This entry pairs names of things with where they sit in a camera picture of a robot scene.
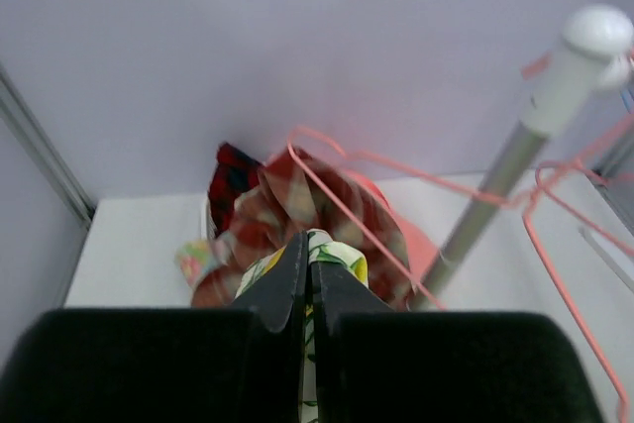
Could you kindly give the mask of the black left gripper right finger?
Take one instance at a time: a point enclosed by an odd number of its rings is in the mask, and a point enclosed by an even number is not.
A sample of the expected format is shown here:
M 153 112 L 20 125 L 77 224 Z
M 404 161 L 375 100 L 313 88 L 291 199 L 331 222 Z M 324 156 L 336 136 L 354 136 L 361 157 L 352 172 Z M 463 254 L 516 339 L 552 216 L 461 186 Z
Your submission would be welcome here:
M 396 312 L 348 270 L 330 262 L 311 266 L 315 328 L 344 332 L 375 327 Z

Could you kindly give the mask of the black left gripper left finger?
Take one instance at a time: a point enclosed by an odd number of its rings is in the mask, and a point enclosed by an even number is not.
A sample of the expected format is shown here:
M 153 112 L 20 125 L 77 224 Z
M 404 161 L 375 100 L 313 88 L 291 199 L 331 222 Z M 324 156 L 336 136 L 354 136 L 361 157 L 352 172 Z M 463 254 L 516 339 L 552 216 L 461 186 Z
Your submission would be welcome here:
M 270 333 L 281 333 L 299 315 L 304 320 L 308 236 L 295 234 L 278 262 L 229 306 L 256 315 Z

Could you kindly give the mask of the pastel floral skirt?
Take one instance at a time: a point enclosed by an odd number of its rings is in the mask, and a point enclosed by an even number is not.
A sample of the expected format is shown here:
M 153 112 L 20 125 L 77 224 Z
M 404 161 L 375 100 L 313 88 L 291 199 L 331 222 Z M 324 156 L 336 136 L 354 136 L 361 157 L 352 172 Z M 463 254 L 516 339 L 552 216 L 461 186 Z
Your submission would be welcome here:
M 217 239 L 199 239 L 182 245 L 174 262 L 191 289 L 216 269 L 226 266 L 233 255 L 235 238 L 223 233 Z

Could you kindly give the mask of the pink fuzzy skirt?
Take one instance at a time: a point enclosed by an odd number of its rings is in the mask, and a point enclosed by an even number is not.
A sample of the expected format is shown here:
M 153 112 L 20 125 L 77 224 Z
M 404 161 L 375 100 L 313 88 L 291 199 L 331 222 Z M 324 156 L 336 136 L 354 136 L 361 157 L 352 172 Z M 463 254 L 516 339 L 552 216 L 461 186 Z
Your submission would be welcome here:
M 412 274 L 420 278 L 434 251 L 415 225 L 393 211 L 371 180 L 335 168 L 303 150 L 288 152 L 258 171 L 260 192 L 281 232 L 319 229 L 363 253 L 371 291 L 393 307 L 413 292 L 411 283 L 362 231 L 367 228 Z

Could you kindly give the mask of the red beige checked skirt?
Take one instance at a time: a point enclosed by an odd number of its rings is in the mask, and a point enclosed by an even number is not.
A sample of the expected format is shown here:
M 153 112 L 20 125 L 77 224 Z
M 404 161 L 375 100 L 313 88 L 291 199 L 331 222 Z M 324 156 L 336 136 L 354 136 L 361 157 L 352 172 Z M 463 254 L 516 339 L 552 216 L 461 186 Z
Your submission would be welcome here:
M 234 202 L 228 228 L 206 245 L 189 243 L 179 266 L 194 307 L 221 307 L 236 296 L 256 261 L 297 233 L 319 229 L 363 253 L 370 290 L 394 309 L 405 305 L 409 279 L 382 253 L 408 263 L 406 241 L 387 209 L 349 176 L 303 150 L 284 152 L 258 172 L 258 185 Z

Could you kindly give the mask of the blue wire hanger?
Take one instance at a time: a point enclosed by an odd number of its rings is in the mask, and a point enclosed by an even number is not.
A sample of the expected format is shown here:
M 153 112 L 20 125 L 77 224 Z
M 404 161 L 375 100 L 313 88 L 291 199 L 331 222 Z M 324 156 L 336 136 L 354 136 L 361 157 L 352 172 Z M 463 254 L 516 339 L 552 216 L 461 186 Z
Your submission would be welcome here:
M 634 94 L 630 88 L 624 88 L 620 91 L 621 100 L 628 114 L 634 111 Z

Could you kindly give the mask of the red black plaid skirt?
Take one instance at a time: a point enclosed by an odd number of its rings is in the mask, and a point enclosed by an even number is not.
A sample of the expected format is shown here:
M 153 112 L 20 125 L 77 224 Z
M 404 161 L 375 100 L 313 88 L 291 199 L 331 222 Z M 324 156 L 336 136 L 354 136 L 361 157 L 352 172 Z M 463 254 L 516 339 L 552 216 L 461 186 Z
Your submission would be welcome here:
M 208 225 L 213 238 L 229 228 L 235 201 L 259 185 L 258 171 L 263 166 L 227 142 L 219 146 L 216 161 L 207 190 Z

